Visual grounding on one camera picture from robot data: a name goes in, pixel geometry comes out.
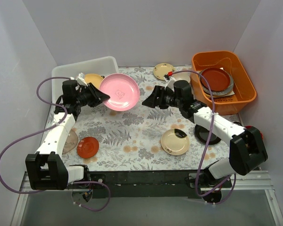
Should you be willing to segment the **large yellow round plate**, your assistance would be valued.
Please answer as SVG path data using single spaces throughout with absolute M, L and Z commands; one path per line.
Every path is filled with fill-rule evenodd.
M 91 83 L 95 88 L 100 89 L 100 84 L 103 81 L 103 77 L 95 74 L 95 73 L 90 73 L 90 74 L 86 74 L 84 77 L 84 81 L 89 84 Z

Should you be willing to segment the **pink round plate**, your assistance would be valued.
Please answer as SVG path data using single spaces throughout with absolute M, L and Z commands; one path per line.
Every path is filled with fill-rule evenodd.
M 103 104 L 114 111 L 128 111 L 139 101 L 140 90 L 136 81 L 128 75 L 114 73 L 100 84 L 100 91 L 110 96 Z

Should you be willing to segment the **small cream floral plate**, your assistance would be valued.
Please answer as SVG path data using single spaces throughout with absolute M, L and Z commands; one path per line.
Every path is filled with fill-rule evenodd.
M 168 63 L 160 63 L 156 65 L 153 69 L 154 76 L 159 80 L 164 80 L 165 74 L 168 74 L 169 72 L 174 72 L 175 68 Z

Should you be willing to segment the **black round plate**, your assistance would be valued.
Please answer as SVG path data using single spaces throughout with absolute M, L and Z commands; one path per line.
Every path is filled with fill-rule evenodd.
M 195 126 L 194 135 L 201 143 L 206 144 L 207 139 L 208 139 L 208 134 L 209 134 L 209 130 L 199 125 Z M 208 144 L 216 145 L 220 141 L 221 139 L 212 133 Z

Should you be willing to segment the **cream plate with black mark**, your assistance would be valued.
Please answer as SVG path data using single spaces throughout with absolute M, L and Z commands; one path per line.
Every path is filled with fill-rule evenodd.
M 161 146 L 170 155 L 182 155 L 189 150 L 190 141 L 180 129 L 169 129 L 161 137 Z

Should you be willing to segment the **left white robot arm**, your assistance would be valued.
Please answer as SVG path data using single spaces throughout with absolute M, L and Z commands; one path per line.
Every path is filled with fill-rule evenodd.
M 30 186 L 33 190 L 64 190 L 75 182 L 80 188 L 90 185 L 91 177 L 86 165 L 65 166 L 61 156 L 71 128 L 77 121 L 81 108 L 96 107 L 110 96 L 94 85 L 78 84 L 76 80 L 62 83 L 62 95 L 55 102 L 53 128 L 34 154 L 25 159 Z

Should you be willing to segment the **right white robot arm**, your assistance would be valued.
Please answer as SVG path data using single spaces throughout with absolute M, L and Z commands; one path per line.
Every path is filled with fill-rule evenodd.
M 181 115 L 195 125 L 204 127 L 229 147 L 229 157 L 207 166 L 200 175 L 202 182 L 215 187 L 222 178 L 232 174 L 247 175 L 268 159 L 260 131 L 245 128 L 213 113 L 203 102 L 196 100 L 187 81 L 176 81 L 174 88 L 155 86 L 143 106 L 160 109 L 176 107 Z

